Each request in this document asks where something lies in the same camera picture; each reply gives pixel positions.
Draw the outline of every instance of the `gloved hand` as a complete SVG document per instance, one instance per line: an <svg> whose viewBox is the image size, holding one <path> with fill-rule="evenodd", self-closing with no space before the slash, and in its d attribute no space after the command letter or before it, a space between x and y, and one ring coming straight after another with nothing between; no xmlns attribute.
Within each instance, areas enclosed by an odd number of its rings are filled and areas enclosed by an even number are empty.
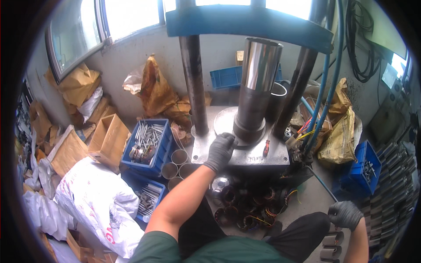
<svg viewBox="0 0 421 263"><path fill-rule="evenodd" d="M335 226L354 231L364 215L353 202L342 201L330 206L328 216Z"/></svg>
<svg viewBox="0 0 421 263"><path fill-rule="evenodd" d="M235 136L230 133L218 135L210 145L208 160L203 165L216 173L221 171L231 159L232 152L237 144L238 141L235 141Z"/></svg>

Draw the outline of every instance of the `green shirt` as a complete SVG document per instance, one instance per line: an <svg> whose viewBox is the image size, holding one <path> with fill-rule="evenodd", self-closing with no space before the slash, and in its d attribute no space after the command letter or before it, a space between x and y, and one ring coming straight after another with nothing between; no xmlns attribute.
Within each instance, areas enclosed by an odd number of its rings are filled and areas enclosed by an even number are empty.
<svg viewBox="0 0 421 263"><path fill-rule="evenodd" d="M200 248L188 259L182 261L177 241L165 232L152 231L144 234L129 262L291 263L292 261L283 258L274 247L263 241L240 236L227 236L220 240L211 242Z"/></svg>

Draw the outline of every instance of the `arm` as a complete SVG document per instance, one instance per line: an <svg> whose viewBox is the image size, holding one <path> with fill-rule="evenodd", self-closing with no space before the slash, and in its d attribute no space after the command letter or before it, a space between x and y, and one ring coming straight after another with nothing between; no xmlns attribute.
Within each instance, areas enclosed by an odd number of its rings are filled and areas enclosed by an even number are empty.
<svg viewBox="0 0 421 263"><path fill-rule="evenodd" d="M199 207L215 172L202 165L171 190L152 213L145 233L162 231L179 239L181 225Z"/></svg>
<svg viewBox="0 0 421 263"><path fill-rule="evenodd" d="M194 214L216 173L231 159L234 139L230 133L216 137L209 147L208 160L167 194L152 213L145 233L162 231L178 241L181 225Z"/></svg>
<svg viewBox="0 0 421 263"><path fill-rule="evenodd" d="M354 232L351 232L345 263L368 262L368 238L365 219L361 218Z"/></svg>
<svg viewBox="0 0 421 263"><path fill-rule="evenodd" d="M344 262L368 262L368 238L362 212L353 202L343 201L331 205L328 216L334 225L351 230Z"/></svg>

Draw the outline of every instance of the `knee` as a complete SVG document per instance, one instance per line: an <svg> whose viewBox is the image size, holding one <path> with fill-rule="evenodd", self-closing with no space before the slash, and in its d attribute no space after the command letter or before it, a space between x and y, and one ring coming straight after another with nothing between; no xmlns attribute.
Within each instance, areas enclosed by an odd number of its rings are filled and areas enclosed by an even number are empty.
<svg viewBox="0 0 421 263"><path fill-rule="evenodd" d="M326 233L329 232L330 229L330 220L329 216L323 212L315 212L311 214L312 216L312 223L314 227L325 231Z"/></svg>

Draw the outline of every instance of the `person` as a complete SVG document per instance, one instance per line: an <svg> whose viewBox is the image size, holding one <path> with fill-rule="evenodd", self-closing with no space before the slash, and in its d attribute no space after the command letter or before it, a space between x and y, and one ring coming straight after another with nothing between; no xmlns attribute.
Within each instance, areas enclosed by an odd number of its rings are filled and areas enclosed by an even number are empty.
<svg viewBox="0 0 421 263"><path fill-rule="evenodd" d="M271 230L266 242L226 236L204 195L215 175L228 164L235 145L232 134L216 137L208 160L156 207L129 262L302 263L328 233L330 222L352 232L345 262L368 262L365 220L350 201L333 204L328 214L302 216L282 232Z"/></svg>

